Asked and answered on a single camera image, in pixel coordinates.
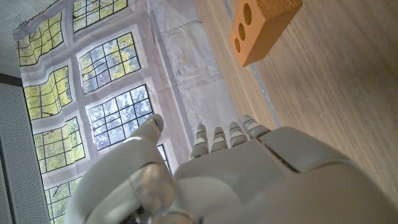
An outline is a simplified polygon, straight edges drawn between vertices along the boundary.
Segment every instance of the robot finger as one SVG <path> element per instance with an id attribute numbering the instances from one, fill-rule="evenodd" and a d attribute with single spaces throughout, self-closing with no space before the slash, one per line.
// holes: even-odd
<path id="1" fill-rule="evenodd" d="M 163 131 L 164 121 L 161 115 L 153 114 L 147 118 L 147 120 L 140 125 L 128 139 L 131 138 L 145 138 L 149 139 L 155 144 L 159 141 L 160 134 Z"/>
<path id="2" fill-rule="evenodd" d="M 235 147 L 247 141 L 237 122 L 231 122 L 229 125 L 229 134 L 231 135 L 231 147 Z"/>
<path id="3" fill-rule="evenodd" d="M 217 127 L 214 130 L 214 141 L 213 146 L 211 147 L 211 152 L 215 152 L 220 149 L 227 149 L 225 134 L 222 128 Z"/>
<path id="4" fill-rule="evenodd" d="M 251 139 L 257 139 L 270 132 L 271 130 L 257 123 L 252 117 L 244 115 L 242 123 L 245 130 L 248 132 Z"/>
<path id="5" fill-rule="evenodd" d="M 199 124 L 195 133 L 195 141 L 193 143 L 192 152 L 189 156 L 189 161 L 208 153 L 206 128 L 203 124 Z"/>

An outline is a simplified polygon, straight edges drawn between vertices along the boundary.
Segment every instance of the tree foliage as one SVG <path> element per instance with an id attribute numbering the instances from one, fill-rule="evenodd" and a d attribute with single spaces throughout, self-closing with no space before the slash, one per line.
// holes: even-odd
<path id="1" fill-rule="evenodd" d="M 79 0 L 73 5 L 73 31 L 76 32 L 105 17 L 124 9 L 127 0 Z"/>
<path id="2" fill-rule="evenodd" d="M 76 118 L 68 120 L 61 128 L 35 134 L 34 141 L 41 173 L 86 157 Z"/>
<path id="3" fill-rule="evenodd" d="M 33 65 L 39 57 L 63 42 L 61 12 L 43 21 L 32 35 L 16 41 L 20 65 Z"/>
<path id="4" fill-rule="evenodd" d="M 41 85 L 25 87 L 25 97 L 31 119 L 59 113 L 62 106 L 72 101 L 68 67 L 50 73 L 47 81 Z"/>

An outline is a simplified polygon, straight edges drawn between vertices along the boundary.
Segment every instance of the ceiling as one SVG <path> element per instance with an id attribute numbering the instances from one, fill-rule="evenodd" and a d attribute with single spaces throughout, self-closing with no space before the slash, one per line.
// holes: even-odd
<path id="1" fill-rule="evenodd" d="M 21 77 L 17 61 L 16 48 L 12 32 L 18 28 L 17 15 L 28 21 L 41 10 L 47 8 L 54 0 L 0 0 L 0 73 Z"/>

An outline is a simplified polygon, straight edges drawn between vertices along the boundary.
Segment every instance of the hole in block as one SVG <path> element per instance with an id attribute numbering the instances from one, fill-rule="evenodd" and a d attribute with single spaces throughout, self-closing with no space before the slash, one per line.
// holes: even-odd
<path id="1" fill-rule="evenodd" d="M 247 25 L 251 24 L 251 9 L 248 3 L 245 3 L 243 6 L 243 18 Z"/>
<path id="2" fill-rule="evenodd" d="M 239 36 L 241 37 L 241 40 L 244 40 L 245 35 L 244 35 L 244 27 L 242 24 L 239 24 L 238 32 L 239 32 Z"/>
<path id="3" fill-rule="evenodd" d="M 238 53 L 241 51 L 241 44 L 239 43 L 238 38 L 235 38 L 235 49 Z"/>

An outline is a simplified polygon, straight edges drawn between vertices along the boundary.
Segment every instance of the white curtain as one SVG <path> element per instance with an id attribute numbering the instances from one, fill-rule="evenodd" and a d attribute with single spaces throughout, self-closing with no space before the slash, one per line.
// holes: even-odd
<path id="1" fill-rule="evenodd" d="M 198 123 L 238 120 L 192 1 L 57 1 L 13 35 L 51 223 L 152 113 L 165 119 L 158 150 L 171 172 Z"/>

